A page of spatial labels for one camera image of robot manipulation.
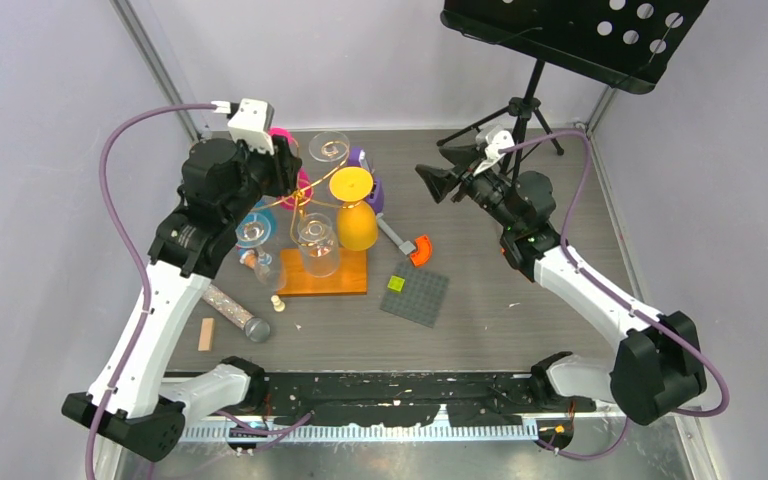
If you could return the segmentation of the green lego brick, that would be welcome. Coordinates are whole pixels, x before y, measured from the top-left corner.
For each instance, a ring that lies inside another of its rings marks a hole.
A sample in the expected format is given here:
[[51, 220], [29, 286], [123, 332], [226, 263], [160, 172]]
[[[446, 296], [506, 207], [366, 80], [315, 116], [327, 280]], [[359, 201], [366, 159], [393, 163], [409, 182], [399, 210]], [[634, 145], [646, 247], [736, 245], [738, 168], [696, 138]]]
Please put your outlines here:
[[390, 291], [401, 293], [404, 289], [405, 283], [406, 280], [403, 277], [392, 275], [387, 282], [387, 288]]

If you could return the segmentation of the clear wine glass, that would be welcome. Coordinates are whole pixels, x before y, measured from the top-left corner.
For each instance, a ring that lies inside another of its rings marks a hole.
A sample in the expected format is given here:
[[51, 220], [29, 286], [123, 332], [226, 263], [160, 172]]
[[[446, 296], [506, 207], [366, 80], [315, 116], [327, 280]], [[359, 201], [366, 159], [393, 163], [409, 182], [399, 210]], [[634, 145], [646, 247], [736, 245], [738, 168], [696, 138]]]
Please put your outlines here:
[[241, 250], [255, 250], [258, 255], [257, 264], [252, 269], [258, 281], [269, 291], [277, 292], [286, 284], [286, 274], [279, 255], [270, 253], [263, 231], [256, 223], [254, 213], [249, 213], [235, 230], [239, 256]]

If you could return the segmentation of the blue plastic goblet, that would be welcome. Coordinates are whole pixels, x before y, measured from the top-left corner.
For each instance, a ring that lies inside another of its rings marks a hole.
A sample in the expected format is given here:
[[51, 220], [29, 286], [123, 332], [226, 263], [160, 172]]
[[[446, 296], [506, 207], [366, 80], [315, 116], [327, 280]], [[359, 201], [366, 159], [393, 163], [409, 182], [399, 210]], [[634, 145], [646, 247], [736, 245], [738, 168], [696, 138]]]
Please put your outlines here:
[[263, 238], [268, 241], [276, 230], [276, 219], [272, 209], [267, 206], [265, 199], [260, 200], [253, 211], [256, 223], [263, 231]]

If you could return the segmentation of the small orange curved piece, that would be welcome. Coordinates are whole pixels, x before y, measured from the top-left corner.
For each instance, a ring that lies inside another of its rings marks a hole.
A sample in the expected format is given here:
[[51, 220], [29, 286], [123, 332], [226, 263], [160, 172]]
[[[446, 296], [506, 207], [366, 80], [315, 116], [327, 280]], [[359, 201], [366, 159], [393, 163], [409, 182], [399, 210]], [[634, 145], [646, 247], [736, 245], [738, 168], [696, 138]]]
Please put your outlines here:
[[422, 235], [415, 239], [414, 245], [415, 249], [409, 254], [409, 259], [414, 267], [421, 267], [432, 257], [432, 242], [427, 235]]

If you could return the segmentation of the black music stand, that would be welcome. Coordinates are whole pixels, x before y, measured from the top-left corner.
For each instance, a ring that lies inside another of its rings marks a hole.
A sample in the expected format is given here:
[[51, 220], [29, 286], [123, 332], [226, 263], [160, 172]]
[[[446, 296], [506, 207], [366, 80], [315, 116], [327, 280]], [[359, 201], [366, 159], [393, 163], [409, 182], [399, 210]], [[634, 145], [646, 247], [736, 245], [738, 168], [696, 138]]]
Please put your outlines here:
[[541, 115], [535, 93], [548, 64], [611, 89], [652, 92], [706, 5], [686, 0], [445, 2], [440, 14], [445, 27], [536, 61], [525, 94], [470, 129], [508, 114], [516, 120], [515, 142], [523, 141], [529, 120]]

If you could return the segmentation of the cream chess pawn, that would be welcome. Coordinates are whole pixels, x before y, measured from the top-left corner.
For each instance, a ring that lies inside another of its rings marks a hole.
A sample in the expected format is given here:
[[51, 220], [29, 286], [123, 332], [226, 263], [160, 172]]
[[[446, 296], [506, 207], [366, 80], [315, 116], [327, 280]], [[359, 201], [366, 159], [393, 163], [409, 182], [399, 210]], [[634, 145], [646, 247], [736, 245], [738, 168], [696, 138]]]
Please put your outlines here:
[[272, 295], [270, 301], [275, 312], [283, 312], [285, 310], [286, 304], [278, 295]]

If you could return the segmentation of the grey lego baseplate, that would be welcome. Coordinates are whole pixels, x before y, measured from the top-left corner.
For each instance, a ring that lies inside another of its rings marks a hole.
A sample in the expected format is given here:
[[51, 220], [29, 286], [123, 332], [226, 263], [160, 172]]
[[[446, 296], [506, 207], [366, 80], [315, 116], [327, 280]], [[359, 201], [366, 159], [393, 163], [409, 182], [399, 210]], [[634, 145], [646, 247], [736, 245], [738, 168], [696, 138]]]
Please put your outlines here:
[[439, 318], [450, 279], [424, 267], [414, 267], [410, 261], [399, 263], [389, 278], [392, 275], [406, 280], [404, 289], [401, 293], [393, 292], [387, 288], [386, 283], [379, 309], [433, 328]]

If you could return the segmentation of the small clown figurine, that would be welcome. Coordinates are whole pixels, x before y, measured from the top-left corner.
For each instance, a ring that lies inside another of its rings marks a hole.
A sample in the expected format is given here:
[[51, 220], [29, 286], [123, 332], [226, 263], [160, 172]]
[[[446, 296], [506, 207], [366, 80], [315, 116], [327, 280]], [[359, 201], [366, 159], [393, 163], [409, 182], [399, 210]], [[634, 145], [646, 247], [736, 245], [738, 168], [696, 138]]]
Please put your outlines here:
[[239, 262], [249, 269], [254, 269], [257, 264], [258, 255], [255, 250], [241, 250]]

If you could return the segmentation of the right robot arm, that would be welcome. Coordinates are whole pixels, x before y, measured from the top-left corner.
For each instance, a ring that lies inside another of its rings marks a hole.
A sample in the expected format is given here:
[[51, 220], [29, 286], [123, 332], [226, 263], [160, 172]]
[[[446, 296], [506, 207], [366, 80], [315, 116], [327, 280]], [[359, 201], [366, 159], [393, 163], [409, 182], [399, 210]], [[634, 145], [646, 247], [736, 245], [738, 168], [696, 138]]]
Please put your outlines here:
[[440, 153], [451, 168], [415, 168], [434, 201], [468, 198], [487, 212], [502, 228], [500, 246], [511, 268], [562, 299], [614, 352], [611, 362], [559, 352], [535, 364], [529, 389], [537, 406], [551, 411], [585, 397], [649, 425], [706, 391], [694, 322], [638, 302], [589, 265], [551, 224], [556, 202], [546, 175], [525, 171], [509, 179], [480, 170], [484, 157], [476, 146]]

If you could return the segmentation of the gold wire glass rack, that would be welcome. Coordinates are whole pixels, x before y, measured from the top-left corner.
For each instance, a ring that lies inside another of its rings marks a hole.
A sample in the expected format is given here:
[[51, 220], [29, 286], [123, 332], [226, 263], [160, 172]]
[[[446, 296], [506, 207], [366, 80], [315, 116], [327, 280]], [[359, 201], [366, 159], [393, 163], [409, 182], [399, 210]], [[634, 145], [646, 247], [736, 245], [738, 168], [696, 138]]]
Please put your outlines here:
[[[366, 251], [377, 241], [373, 213], [365, 198], [373, 177], [350, 164], [351, 143], [338, 131], [325, 131], [308, 144], [310, 156], [329, 170], [311, 179], [300, 170], [290, 192], [257, 207], [238, 228], [239, 263], [276, 296], [361, 295], [368, 292]], [[291, 249], [278, 254], [264, 245], [277, 228], [264, 215], [288, 203], [292, 212]]]

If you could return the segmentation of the orange plastic goblet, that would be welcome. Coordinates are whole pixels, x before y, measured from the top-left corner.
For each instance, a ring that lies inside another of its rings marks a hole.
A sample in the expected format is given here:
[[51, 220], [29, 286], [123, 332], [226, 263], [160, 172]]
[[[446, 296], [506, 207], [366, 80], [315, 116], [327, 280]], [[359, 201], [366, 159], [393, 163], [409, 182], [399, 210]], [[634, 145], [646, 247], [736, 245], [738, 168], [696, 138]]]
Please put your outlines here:
[[329, 180], [332, 196], [342, 203], [336, 230], [340, 244], [351, 251], [366, 251], [378, 239], [376, 215], [366, 199], [372, 192], [372, 175], [361, 167], [339, 169]]

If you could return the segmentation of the glitter tube with cap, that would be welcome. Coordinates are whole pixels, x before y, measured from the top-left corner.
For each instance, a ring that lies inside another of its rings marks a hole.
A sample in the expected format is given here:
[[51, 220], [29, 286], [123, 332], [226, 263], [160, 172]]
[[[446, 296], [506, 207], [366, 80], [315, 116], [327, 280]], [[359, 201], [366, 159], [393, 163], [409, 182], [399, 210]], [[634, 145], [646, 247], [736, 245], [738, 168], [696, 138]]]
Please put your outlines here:
[[266, 320], [249, 312], [215, 285], [208, 286], [202, 300], [242, 330], [250, 341], [263, 343], [270, 338], [271, 326]]

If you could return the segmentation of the small wooden block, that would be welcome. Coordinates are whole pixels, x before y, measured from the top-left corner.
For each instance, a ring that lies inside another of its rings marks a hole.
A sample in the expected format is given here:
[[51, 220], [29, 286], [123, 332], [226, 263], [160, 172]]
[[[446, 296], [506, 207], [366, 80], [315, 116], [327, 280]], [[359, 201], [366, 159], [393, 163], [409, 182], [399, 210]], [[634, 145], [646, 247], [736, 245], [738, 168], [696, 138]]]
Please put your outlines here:
[[198, 337], [198, 352], [210, 352], [213, 348], [215, 338], [215, 319], [203, 318], [200, 325]]

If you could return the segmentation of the grey plastic bar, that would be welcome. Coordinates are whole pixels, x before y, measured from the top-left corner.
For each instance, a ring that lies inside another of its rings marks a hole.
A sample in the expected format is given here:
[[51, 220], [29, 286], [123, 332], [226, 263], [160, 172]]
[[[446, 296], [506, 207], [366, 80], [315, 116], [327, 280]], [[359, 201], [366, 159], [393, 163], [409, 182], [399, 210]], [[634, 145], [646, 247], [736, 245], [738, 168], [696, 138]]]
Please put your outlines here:
[[376, 223], [384, 235], [394, 243], [394, 245], [403, 255], [410, 256], [413, 252], [416, 251], [415, 244], [412, 241], [404, 240], [401, 236], [399, 236], [396, 231], [386, 222], [382, 215], [378, 215], [376, 217]]

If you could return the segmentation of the clear champagne flute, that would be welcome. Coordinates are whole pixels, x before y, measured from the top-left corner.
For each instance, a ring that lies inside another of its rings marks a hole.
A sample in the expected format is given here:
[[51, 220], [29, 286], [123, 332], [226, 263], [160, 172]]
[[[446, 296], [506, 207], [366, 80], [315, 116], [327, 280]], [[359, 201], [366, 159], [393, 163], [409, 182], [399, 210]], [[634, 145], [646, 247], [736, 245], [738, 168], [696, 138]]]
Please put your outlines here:
[[342, 132], [323, 131], [310, 140], [308, 151], [320, 163], [339, 164], [349, 158], [351, 144]]

